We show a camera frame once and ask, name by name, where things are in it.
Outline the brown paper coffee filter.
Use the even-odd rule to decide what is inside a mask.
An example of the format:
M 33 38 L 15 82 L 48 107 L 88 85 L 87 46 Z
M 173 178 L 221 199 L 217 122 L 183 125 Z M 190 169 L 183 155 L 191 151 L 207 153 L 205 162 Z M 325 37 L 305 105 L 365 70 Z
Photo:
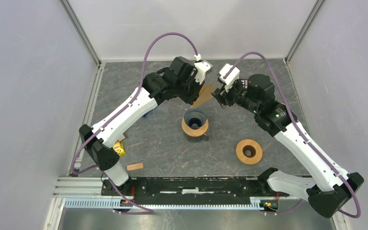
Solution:
M 196 101 L 190 106 L 191 109 L 195 109 L 206 103 L 207 101 L 212 99 L 212 93 L 214 92 L 215 88 L 213 84 L 205 85 L 201 88 L 199 92 L 199 97 Z

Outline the wooden ring dripper holder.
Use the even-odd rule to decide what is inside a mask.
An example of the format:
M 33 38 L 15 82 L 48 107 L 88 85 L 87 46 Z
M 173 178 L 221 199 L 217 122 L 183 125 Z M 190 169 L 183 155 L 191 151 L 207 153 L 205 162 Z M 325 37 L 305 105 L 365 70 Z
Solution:
M 190 137 L 193 137 L 193 138 L 198 138 L 198 137 L 201 137 L 202 135 L 206 134 L 207 133 L 207 130 L 209 128 L 209 122 L 208 120 L 206 120 L 206 122 L 204 123 L 204 125 L 202 125 L 200 128 L 198 129 L 192 129 L 190 128 L 186 123 L 185 123 L 185 120 L 183 119 L 182 120 L 182 129 L 184 131 L 184 133 Z

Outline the clear glass coffee server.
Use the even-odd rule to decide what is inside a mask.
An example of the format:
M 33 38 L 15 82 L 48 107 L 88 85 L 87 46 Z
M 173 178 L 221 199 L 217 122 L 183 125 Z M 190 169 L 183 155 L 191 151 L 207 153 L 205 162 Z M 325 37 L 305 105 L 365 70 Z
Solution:
M 202 134 L 202 135 L 200 135 L 198 137 L 192 137 L 192 136 L 190 136 L 188 134 L 185 134 L 185 137 L 190 142 L 209 141 L 209 136 L 208 136 L 207 133 Z

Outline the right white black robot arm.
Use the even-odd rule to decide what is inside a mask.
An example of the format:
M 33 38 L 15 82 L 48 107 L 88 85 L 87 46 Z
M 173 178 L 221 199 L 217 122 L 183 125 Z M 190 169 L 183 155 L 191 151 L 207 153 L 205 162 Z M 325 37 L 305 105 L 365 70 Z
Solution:
M 218 77 L 221 88 L 212 95 L 224 106 L 234 104 L 253 113 L 258 126 L 285 146 L 309 172 L 310 178 L 269 168 L 258 176 L 258 191 L 269 196 L 274 191 L 307 201 L 325 218 L 332 217 L 363 184 L 356 172 L 348 173 L 310 138 L 294 113 L 275 99 L 275 86 L 269 76 L 248 79 Z

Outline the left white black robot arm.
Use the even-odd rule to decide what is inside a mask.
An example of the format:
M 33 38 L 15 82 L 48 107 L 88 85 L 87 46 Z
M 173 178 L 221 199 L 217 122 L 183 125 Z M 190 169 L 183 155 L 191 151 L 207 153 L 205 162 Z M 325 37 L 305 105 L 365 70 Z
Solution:
M 84 124 L 79 128 L 83 149 L 96 167 L 113 181 L 113 189 L 119 195 L 130 192 L 131 182 L 113 145 L 136 121 L 164 101 L 180 98 L 184 103 L 193 105 L 211 67 L 207 61 L 193 62 L 176 57 L 170 66 L 147 74 L 142 87 L 137 87 L 106 118 L 92 126 Z

